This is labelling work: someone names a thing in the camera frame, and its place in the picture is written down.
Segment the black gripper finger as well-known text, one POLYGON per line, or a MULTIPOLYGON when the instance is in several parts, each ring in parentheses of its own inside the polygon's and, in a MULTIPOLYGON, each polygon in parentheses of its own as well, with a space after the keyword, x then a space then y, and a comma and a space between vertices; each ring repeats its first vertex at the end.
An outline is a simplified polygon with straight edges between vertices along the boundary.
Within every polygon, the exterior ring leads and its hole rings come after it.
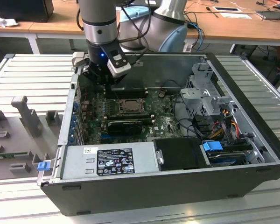
POLYGON ((82 87, 88 96, 101 94, 106 97, 108 92, 108 75, 99 66, 89 65, 82 70, 82 87))
POLYGON ((118 85, 122 81, 123 77, 118 77, 118 78, 110 78, 109 79, 109 85, 108 85, 108 94, 112 96, 113 98, 118 98, 116 91, 113 90, 112 86, 113 85, 118 85))

